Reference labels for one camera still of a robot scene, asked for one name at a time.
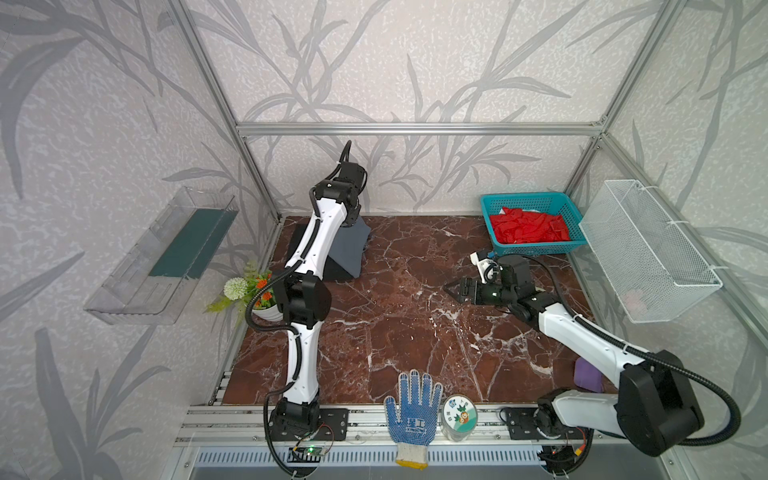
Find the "purple sponge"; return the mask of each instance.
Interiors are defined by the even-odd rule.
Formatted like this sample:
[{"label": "purple sponge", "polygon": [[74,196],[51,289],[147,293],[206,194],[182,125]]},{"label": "purple sponge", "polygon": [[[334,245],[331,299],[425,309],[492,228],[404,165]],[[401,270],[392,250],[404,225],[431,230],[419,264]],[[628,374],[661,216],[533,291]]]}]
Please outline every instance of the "purple sponge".
[{"label": "purple sponge", "polygon": [[576,360],[574,383],[576,386],[580,386],[582,389],[587,389],[591,392],[603,392],[603,374],[591,363],[581,357]]}]

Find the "blue glove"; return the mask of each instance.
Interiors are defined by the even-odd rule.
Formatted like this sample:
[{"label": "blue glove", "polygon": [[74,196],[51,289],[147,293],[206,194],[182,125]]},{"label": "blue glove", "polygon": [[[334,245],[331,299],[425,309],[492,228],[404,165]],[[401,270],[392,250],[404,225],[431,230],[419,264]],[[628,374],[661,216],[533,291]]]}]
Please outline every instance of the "blue glove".
[{"label": "blue glove", "polygon": [[395,399],[384,399],[389,436],[397,444],[397,463],[423,470],[427,467],[427,445],[435,439],[437,415],[440,410],[442,384],[432,385],[432,376],[411,370],[398,378],[400,408]]}]

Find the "glove finger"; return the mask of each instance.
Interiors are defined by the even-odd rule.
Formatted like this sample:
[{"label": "glove finger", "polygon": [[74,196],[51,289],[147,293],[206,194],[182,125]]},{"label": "glove finger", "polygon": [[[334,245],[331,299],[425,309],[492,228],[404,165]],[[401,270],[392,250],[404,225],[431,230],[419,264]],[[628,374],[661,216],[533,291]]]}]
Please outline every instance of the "glove finger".
[{"label": "glove finger", "polygon": [[434,387],[435,393],[432,395],[432,406],[440,405],[440,397],[442,397],[442,383],[437,382]]},{"label": "glove finger", "polygon": [[419,405],[429,405],[432,401],[432,376],[425,373],[422,377],[422,396]]},{"label": "glove finger", "polygon": [[386,409],[387,425],[400,423],[399,413],[395,403],[395,397],[389,395],[384,399],[384,408]]},{"label": "glove finger", "polygon": [[398,377],[398,384],[400,385],[399,390],[399,400],[400,400],[400,406],[402,407],[406,403],[408,403],[408,374],[403,372],[400,374],[400,377]]},{"label": "glove finger", "polygon": [[411,393],[408,397],[409,403],[419,404],[422,396],[422,379],[418,370],[411,370]]}]

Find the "jar lid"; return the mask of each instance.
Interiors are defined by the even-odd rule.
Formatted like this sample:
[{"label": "jar lid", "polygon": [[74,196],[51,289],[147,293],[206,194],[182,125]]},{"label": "jar lid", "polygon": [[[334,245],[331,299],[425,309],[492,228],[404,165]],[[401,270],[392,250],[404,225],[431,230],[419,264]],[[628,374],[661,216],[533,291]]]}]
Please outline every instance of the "jar lid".
[{"label": "jar lid", "polygon": [[449,397],[442,406],[442,421],[459,433],[471,432],[478,423],[475,404],[463,395]]}]

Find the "leaf pattern wallpaper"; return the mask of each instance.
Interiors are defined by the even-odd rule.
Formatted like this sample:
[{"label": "leaf pattern wallpaper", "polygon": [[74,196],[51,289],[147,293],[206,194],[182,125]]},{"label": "leaf pattern wallpaper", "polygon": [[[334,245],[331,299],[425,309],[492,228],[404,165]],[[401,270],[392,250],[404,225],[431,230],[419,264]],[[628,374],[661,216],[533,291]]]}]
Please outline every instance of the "leaf pattern wallpaper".
[{"label": "leaf pattern wallpaper", "polygon": [[[661,2],[190,0],[240,122],[594,121]],[[583,137],[356,137],[364,212],[479,212],[480,194],[562,190]],[[286,213],[340,137],[250,137]]]},{"label": "leaf pattern wallpaper", "polygon": [[[637,90],[611,127],[624,149],[763,306],[768,305],[768,2],[688,2]],[[574,192],[586,210],[604,180],[622,178],[598,153]],[[589,249],[575,254],[593,306],[611,331],[670,349],[726,388],[742,428],[722,445],[687,449],[705,479],[764,478],[768,468],[768,356],[719,294],[668,323],[628,321]],[[724,407],[699,395],[705,429]]]},{"label": "leaf pattern wallpaper", "polygon": [[[203,314],[275,223],[164,2],[0,2],[0,478],[156,478],[234,318]],[[83,310],[182,186],[235,223],[173,326]]]}]

